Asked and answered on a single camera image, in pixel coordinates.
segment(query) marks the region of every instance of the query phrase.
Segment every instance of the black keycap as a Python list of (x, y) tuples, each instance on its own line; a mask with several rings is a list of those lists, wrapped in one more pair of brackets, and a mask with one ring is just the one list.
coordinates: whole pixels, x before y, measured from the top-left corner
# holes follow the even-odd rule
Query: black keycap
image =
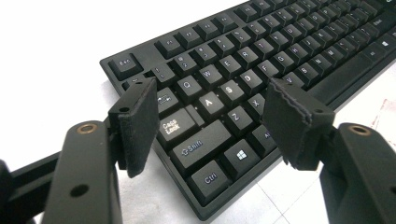
[(227, 80), (239, 75), (243, 70), (242, 66), (231, 55), (220, 59), (217, 63), (217, 68)]
[(308, 88), (320, 79), (319, 73), (309, 63), (303, 63), (294, 73)]
[(303, 90), (306, 89), (305, 84), (293, 72), (290, 72), (287, 75), (283, 76), (282, 79), (285, 81), (288, 81), (289, 83), (293, 84), (294, 86), (302, 88)]
[(166, 63), (155, 66), (151, 69), (150, 75), (157, 78), (158, 89), (168, 87), (178, 80), (178, 77)]
[(169, 156), (180, 174), (186, 177), (232, 141), (233, 136), (216, 120), (176, 146)]
[(184, 51), (183, 47), (181, 47), (181, 45), (177, 42), (177, 40), (175, 40), (173, 36), (161, 37), (155, 43), (155, 47), (157, 47), (165, 59), (175, 57)]
[(245, 103), (247, 113), (253, 118), (254, 121), (259, 122), (262, 113), (264, 112), (265, 99), (261, 94), (257, 93)]
[(185, 49), (192, 49), (193, 47), (204, 42), (191, 27), (182, 28), (179, 32), (177, 32), (175, 38)]
[(385, 56), (385, 50), (381, 49), (381, 47), (375, 42), (367, 46), (367, 48), (365, 48), (362, 53), (366, 55), (373, 63), (379, 63)]
[(293, 44), (285, 52), (294, 60), (296, 65), (304, 63), (309, 58), (308, 52), (299, 44)]
[(189, 115), (195, 121), (195, 123), (198, 125), (198, 127), (204, 126), (205, 121), (202, 119), (202, 117), (198, 114), (198, 112), (192, 105), (186, 106), (186, 111), (187, 111), (187, 113), (189, 113)]
[(235, 45), (226, 36), (216, 38), (209, 45), (220, 58), (224, 58), (236, 51)]
[(160, 119), (179, 108), (180, 102), (169, 88), (157, 92), (158, 113)]
[(201, 206), (210, 203), (231, 183), (215, 161), (211, 161), (187, 179), (187, 184)]
[(255, 66), (260, 60), (249, 47), (244, 47), (238, 50), (234, 57), (245, 70)]
[(290, 44), (289, 40), (279, 31), (268, 35), (266, 40), (274, 47), (275, 51), (281, 51)]
[(279, 30), (281, 28), (280, 22), (277, 21), (273, 16), (266, 15), (262, 20), (259, 20), (259, 23), (271, 33)]
[(251, 96), (264, 88), (262, 80), (251, 70), (247, 70), (238, 79), (239, 87), (247, 96)]
[(260, 38), (263, 38), (265, 35), (268, 35), (269, 32), (262, 27), (257, 21), (253, 21), (249, 23), (245, 27), (245, 31), (247, 32), (248, 35), (251, 36), (253, 40), (258, 40)]
[(304, 36), (294, 25), (288, 25), (281, 30), (282, 35), (284, 35), (291, 44), (300, 41)]
[(225, 82), (225, 79), (213, 64), (199, 70), (196, 77), (207, 91), (213, 91), (219, 84)]
[(175, 143), (185, 140), (197, 130), (198, 125), (182, 108), (161, 120), (157, 139), (165, 150), (169, 150), (175, 146)]
[(243, 29), (239, 28), (227, 35), (233, 44), (238, 48), (244, 48), (254, 41)]
[(221, 34), (218, 27), (208, 20), (199, 22), (198, 25), (194, 27), (194, 29), (204, 41), (215, 38)]
[(213, 23), (219, 28), (222, 33), (229, 32), (238, 27), (235, 21), (231, 19), (227, 14), (221, 13), (215, 17)]
[(279, 77), (280, 75), (279, 70), (277, 70), (276, 67), (268, 60), (259, 63), (259, 65), (257, 65), (257, 68), (258, 73), (256, 74), (261, 76), (264, 83), (268, 82), (269, 77)]
[(364, 54), (357, 54), (321, 80), (309, 94), (328, 105), (356, 80), (363, 76), (373, 65)]
[(226, 109), (221, 100), (213, 91), (199, 98), (197, 109), (205, 121), (209, 122), (218, 118)]
[(259, 18), (259, 13), (251, 7), (249, 4), (242, 5), (239, 7), (235, 14), (239, 16), (244, 22), (251, 22)]
[(274, 139), (263, 125), (249, 134), (247, 136), (247, 140), (253, 146), (256, 153), (262, 158), (264, 158), (276, 148)]
[(181, 77), (186, 77), (198, 70), (198, 64), (188, 53), (182, 53), (172, 62), (172, 67)]
[(218, 55), (215, 51), (210, 48), (208, 45), (202, 45), (194, 49), (191, 52), (191, 57), (198, 62), (201, 67), (205, 67), (209, 64), (214, 63), (219, 59)]
[(323, 57), (322, 54), (318, 54), (308, 62), (321, 77), (326, 76), (332, 71), (332, 64)]
[(228, 112), (224, 116), (224, 123), (236, 137), (241, 137), (254, 126), (253, 119), (248, 116), (248, 113), (241, 106)]
[(219, 87), (219, 98), (229, 108), (233, 108), (245, 100), (246, 95), (233, 80), (230, 80)]
[(117, 54), (113, 56), (108, 65), (119, 81), (143, 71), (143, 68), (132, 53)]
[(251, 5), (260, 14), (260, 16), (264, 16), (274, 10), (274, 6), (270, 5), (269, 2), (270, 1), (255, 0)]
[(251, 46), (254, 52), (259, 56), (260, 59), (266, 60), (275, 54), (274, 47), (268, 43), (265, 39), (260, 39)]
[(204, 90), (192, 76), (182, 78), (175, 85), (175, 90), (185, 105), (197, 99)]
[(270, 59), (270, 62), (273, 63), (277, 70), (283, 75), (296, 67), (294, 60), (289, 57), (285, 51), (280, 51), (278, 54), (274, 55), (274, 57)]
[(260, 157), (254, 152), (245, 139), (227, 149), (220, 157), (221, 164), (230, 174), (233, 181), (244, 175), (255, 164)]

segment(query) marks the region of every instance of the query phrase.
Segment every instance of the keyboard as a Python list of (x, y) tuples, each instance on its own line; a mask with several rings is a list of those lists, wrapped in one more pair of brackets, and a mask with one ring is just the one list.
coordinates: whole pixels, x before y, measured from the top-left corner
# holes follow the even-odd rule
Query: keyboard
[(153, 148), (206, 220), (281, 156), (260, 124), (268, 78), (336, 109), (396, 58), (395, 25), (391, 1), (255, 0), (100, 64), (119, 95), (157, 78)]

